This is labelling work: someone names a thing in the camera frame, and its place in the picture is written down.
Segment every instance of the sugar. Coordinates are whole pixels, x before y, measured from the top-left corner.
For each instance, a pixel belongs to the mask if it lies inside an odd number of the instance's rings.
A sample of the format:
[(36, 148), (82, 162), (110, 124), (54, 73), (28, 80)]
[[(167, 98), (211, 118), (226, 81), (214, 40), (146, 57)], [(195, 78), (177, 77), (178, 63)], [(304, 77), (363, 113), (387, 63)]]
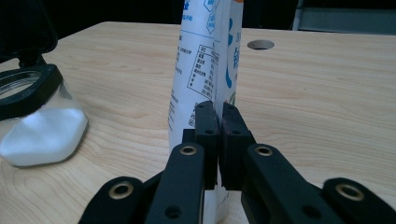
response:
[(4, 136), (0, 156), (15, 166), (63, 161), (73, 154), (88, 124), (75, 108), (44, 109), (23, 118)]

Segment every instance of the black jar lid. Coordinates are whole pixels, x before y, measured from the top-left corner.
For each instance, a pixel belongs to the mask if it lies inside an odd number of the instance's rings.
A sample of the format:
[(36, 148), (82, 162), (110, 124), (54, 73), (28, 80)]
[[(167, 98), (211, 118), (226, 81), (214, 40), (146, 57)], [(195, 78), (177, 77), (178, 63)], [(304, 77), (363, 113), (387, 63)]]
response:
[(52, 97), (64, 80), (54, 64), (0, 73), (0, 90), (12, 86), (19, 80), (35, 77), (37, 80), (26, 89), (0, 99), (0, 121), (22, 118), (36, 112)]

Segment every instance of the screw hole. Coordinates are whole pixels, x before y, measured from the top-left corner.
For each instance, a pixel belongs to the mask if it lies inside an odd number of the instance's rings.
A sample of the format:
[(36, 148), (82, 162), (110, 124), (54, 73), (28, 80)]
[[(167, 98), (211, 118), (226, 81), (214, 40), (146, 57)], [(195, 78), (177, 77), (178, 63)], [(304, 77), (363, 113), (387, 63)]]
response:
[(181, 216), (181, 208), (177, 205), (169, 205), (165, 209), (165, 215), (170, 219), (178, 219)]
[(255, 50), (271, 49), (274, 45), (271, 40), (253, 40), (247, 43), (248, 48)]
[(256, 147), (255, 150), (261, 156), (271, 156), (273, 154), (273, 150), (268, 147)]
[(193, 155), (197, 152), (196, 147), (183, 147), (180, 149), (180, 153), (186, 156)]
[(119, 200), (128, 197), (134, 191), (134, 186), (127, 181), (122, 181), (111, 187), (108, 196), (114, 200)]
[(352, 201), (359, 202), (364, 199), (363, 192), (361, 192), (359, 189), (357, 189), (351, 185), (338, 184), (337, 186), (335, 186), (335, 189), (337, 190), (337, 192), (339, 194), (341, 194), (342, 196), (344, 196)]
[(308, 216), (312, 219), (320, 219), (321, 218), (321, 213), (319, 212), (319, 210), (311, 205), (303, 206), (303, 212), (306, 216)]

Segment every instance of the nutrition label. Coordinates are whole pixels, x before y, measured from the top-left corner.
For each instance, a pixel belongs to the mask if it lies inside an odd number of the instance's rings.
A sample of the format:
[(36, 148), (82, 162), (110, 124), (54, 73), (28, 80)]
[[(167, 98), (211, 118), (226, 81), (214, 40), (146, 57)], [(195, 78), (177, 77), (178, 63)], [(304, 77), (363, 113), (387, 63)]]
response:
[(219, 55), (213, 48), (200, 45), (196, 53), (195, 62), (191, 69), (187, 88), (202, 94), (212, 100), (215, 92), (214, 76), (219, 62)]

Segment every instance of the wood grain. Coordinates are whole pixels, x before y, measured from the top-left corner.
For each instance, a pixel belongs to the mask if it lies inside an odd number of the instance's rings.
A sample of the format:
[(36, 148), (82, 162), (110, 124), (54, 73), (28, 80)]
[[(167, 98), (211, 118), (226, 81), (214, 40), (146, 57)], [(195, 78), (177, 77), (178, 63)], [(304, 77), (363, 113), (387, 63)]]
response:
[[(90, 127), (69, 161), (17, 169), (0, 159), (0, 223), (77, 223), (111, 178), (144, 181), (164, 168), (178, 32), (105, 22), (44, 56)], [(249, 49), (257, 39), (275, 46)], [(277, 147), (307, 181), (351, 178), (396, 208), (395, 52), (396, 36), (244, 29), (236, 106), (256, 140)], [(223, 223), (247, 222), (239, 197), (231, 193)]]

